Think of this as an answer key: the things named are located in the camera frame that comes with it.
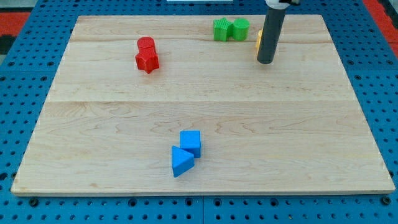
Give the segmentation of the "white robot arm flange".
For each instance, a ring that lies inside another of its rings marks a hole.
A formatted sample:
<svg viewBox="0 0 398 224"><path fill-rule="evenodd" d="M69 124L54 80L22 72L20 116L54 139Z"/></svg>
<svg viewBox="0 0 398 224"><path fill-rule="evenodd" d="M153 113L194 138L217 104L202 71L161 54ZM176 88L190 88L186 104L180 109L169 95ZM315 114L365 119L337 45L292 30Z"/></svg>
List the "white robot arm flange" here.
<svg viewBox="0 0 398 224"><path fill-rule="evenodd" d="M301 0L265 0L266 4L276 10L284 10L289 6L300 5Z"/></svg>

